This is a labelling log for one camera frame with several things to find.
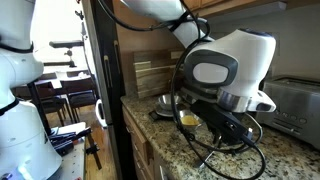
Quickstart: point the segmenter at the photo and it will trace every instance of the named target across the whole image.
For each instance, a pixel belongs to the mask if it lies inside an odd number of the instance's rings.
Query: toaster
[[[320,80],[281,76],[266,80],[263,91],[277,108],[256,120],[320,149]]]

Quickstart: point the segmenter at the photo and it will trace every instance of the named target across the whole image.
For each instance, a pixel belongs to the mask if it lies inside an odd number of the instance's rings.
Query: stainless steel bowl
[[[179,96],[174,96],[174,102],[175,104],[181,103],[181,98]],[[164,110],[170,110],[171,111],[171,96],[170,94],[165,94],[159,97],[158,103]]]
[[[186,128],[190,132],[195,131],[199,126],[202,125],[202,120],[197,115],[195,115],[193,112],[191,112],[190,110],[179,111],[179,115],[180,115],[180,119],[189,115],[189,116],[192,116],[195,120],[197,120],[199,122],[198,125],[185,125],[182,123],[183,127]]]

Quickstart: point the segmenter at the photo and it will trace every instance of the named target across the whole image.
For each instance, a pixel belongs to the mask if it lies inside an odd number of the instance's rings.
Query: wooden cutting board
[[[169,92],[176,62],[183,51],[134,52],[134,69],[139,98]]]

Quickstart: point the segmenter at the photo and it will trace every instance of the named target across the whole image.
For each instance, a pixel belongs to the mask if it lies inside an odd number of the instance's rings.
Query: white robot
[[[159,22],[177,20],[186,11],[179,0],[122,2]],[[32,13],[33,4],[28,1],[1,0],[0,43],[29,49]],[[194,22],[184,22],[171,30],[185,47],[198,36]],[[258,84],[270,66],[274,38],[240,29],[216,41],[210,37],[206,39],[211,42],[193,48],[186,57],[186,78],[204,87],[219,86],[217,104],[228,112],[273,111],[275,104],[258,90]],[[31,82],[42,70],[42,64],[32,53],[14,53],[0,46],[0,108],[15,102],[10,88]],[[19,102],[0,116],[0,125],[0,176],[22,168],[33,179],[46,179],[58,169],[61,157],[46,141],[33,105]]]
[[[34,4],[24,0],[0,2],[1,179],[48,179],[62,161],[48,141],[37,108],[19,102],[10,90],[43,73],[43,64],[28,52],[33,9]]]

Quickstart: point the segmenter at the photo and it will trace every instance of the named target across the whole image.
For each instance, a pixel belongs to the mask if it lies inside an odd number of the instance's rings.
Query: granite countertop
[[[198,158],[173,121],[152,121],[148,113],[154,110],[156,97],[122,97],[121,100],[175,179],[222,179],[206,167],[194,167]],[[266,157],[267,167],[259,179],[320,179],[318,150],[266,126],[263,126],[263,132],[258,146]],[[196,138],[206,143],[212,141],[206,125],[197,129]],[[208,154],[206,150],[196,147],[202,155]],[[214,153],[208,163],[235,178],[251,177],[261,165],[254,150],[235,156]]]

